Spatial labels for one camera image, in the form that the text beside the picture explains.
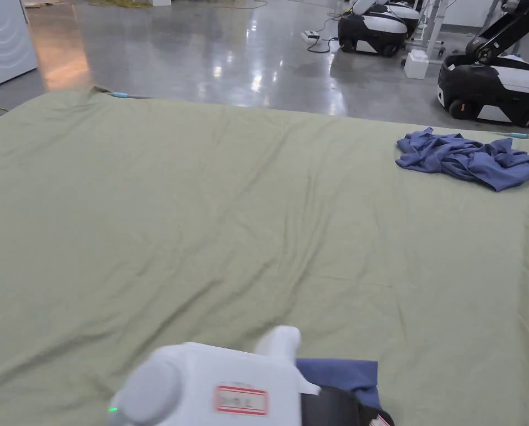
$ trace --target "blue cloth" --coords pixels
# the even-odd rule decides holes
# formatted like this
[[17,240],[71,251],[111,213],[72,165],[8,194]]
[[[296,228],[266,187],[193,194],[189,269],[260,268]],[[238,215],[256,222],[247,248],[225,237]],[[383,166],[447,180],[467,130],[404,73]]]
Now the blue cloth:
[[425,173],[446,173],[502,191],[529,180],[529,155],[511,148],[512,139],[482,144],[457,135],[432,135],[433,128],[397,141],[404,152],[397,164]]
[[382,409],[377,391],[377,361],[299,358],[296,366],[307,381],[353,392],[361,404]]

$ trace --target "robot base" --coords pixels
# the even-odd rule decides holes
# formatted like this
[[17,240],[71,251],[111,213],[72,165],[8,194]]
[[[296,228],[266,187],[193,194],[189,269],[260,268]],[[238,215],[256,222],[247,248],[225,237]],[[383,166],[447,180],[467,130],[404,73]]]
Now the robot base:
[[438,101],[460,120],[495,120],[529,128],[529,64],[498,57],[476,64],[464,54],[446,58],[438,77]]

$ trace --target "red label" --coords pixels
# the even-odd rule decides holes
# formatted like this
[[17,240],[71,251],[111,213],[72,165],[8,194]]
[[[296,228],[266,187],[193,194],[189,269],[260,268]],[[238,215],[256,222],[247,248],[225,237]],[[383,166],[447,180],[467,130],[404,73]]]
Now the red label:
[[268,394],[258,389],[217,386],[215,388],[215,409],[225,413],[266,416],[268,414]]

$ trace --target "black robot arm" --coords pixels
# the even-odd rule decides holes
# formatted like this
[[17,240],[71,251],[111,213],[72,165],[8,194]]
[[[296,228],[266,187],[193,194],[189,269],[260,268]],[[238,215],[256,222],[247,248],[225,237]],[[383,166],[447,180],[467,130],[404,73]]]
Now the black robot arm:
[[529,0],[521,0],[514,11],[478,34],[465,48],[465,53],[475,58],[476,62],[490,64],[528,33]]

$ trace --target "gray floor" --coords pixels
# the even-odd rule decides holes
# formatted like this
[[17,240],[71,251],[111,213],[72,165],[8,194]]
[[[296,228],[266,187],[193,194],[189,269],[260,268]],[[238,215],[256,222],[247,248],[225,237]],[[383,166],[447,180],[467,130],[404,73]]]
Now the gray floor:
[[[336,42],[332,53],[307,52],[299,33],[319,29],[328,13],[348,3],[267,1],[175,0],[170,7],[124,9],[72,0],[33,9],[41,66],[1,85],[0,106],[96,84],[150,97],[511,131],[450,117],[435,98],[438,66],[425,80],[412,80],[400,57],[347,54]],[[337,22],[329,21],[322,36],[336,34]],[[469,37],[445,33],[444,39],[452,50]]]

